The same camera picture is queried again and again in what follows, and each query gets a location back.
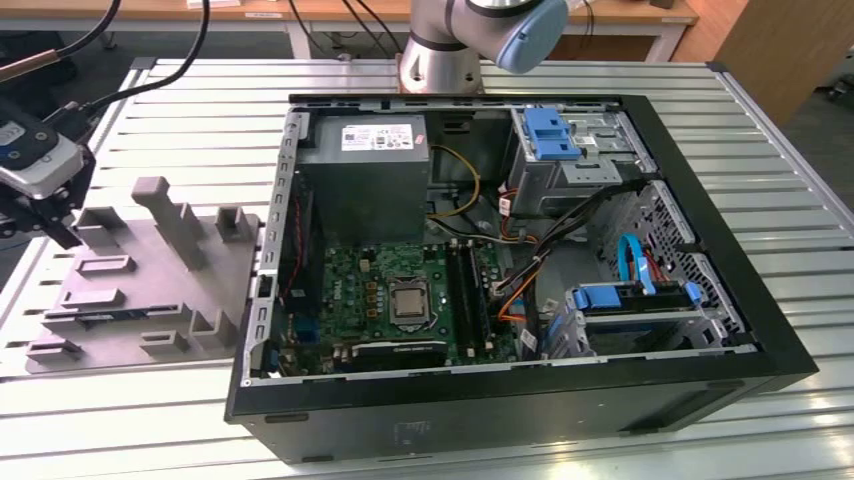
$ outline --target yellow wire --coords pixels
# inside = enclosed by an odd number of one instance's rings
[[[476,191],[472,194],[472,199],[469,200],[469,203],[466,203],[466,205],[464,205],[458,209],[452,210],[450,212],[432,213],[430,215],[428,215],[428,218],[453,217],[454,215],[458,215],[464,213],[466,210],[469,210],[469,208],[472,208],[472,206],[478,201],[478,197],[481,196],[481,174],[478,173],[478,170],[476,170],[476,167],[472,165],[472,162],[466,160],[466,157],[464,157],[457,150],[446,147],[445,145],[432,145],[430,148],[436,150],[444,150],[449,152],[452,155],[454,155],[454,157],[457,157],[457,159],[461,162],[464,162],[464,165],[466,165],[466,168],[469,168],[472,175],[476,177]]]

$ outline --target wooden table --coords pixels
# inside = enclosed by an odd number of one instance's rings
[[[341,0],[295,0],[310,32],[361,31]],[[354,7],[368,13],[356,2]],[[393,32],[409,31],[409,0],[368,0]],[[0,30],[86,31],[105,13],[109,0],[3,0]],[[697,21],[697,13],[685,0],[677,0],[672,10],[664,10],[638,0],[597,0],[593,3],[596,35],[641,35],[654,37],[648,61],[669,61],[682,34]],[[125,0],[111,31],[195,31],[199,11],[187,10],[185,0]],[[243,6],[217,8],[213,30],[281,31],[291,37],[294,56],[311,58],[310,42],[299,28],[289,2],[245,0]],[[565,34],[585,33],[588,12],[576,10]],[[381,31],[376,22],[372,30]]]

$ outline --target white label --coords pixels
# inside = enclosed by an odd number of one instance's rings
[[[525,343],[525,346],[529,347],[533,351],[537,351],[537,337],[532,335],[528,328],[522,330],[522,335],[520,335],[520,340]]]
[[[513,202],[509,198],[502,198],[498,201],[498,213],[502,214],[502,217],[510,216],[510,207],[513,206]]]
[[[27,133],[25,127],[13,121],[7,122],[7,124],[0,127],[0,147],[11,145],[15,140],[25,136],[25,133]]]
[[[574,137],[576,143],[581,145],[596,145],[597,139],[594,137]]]
[[[413,125],[349,125],[342,131],[342,150],[414,150]]]
[[[281,13],[247,13],[246,18],[282,18]]]
[[[692,17],[665,17],[662,23],[692,23],[693,20]]]

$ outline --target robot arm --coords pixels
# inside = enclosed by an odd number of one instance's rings
[[[481,56],[513,73],[554,49],[569,21],[565,0],[413,0],[401,85],[410,93],[477,93]]]

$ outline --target ram slot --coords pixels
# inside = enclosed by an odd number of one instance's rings
[[[473,357],[489,338],[486,300],[474,251],[468,246],[449,246],[445,252],[457,348],[461,356]]]
[[[466,282],[466,289],[470,298],[472,305],[474,306],[474,317],[472,320],[473,330],[472,334],[477,340],[477,343],[481,347],[488,344],[490,341],[490,315],[488,312],[488,299],[486,299],[486,290],[484,289],[482,282],[489,282],[489,280],[484,280],[481,276],[481,268],[478,266],[478,259],[476,256],[476,249],[472,247],[465,247],[464,252],[465,255],[465,268],[466,274],[469,275],[470,281]]]

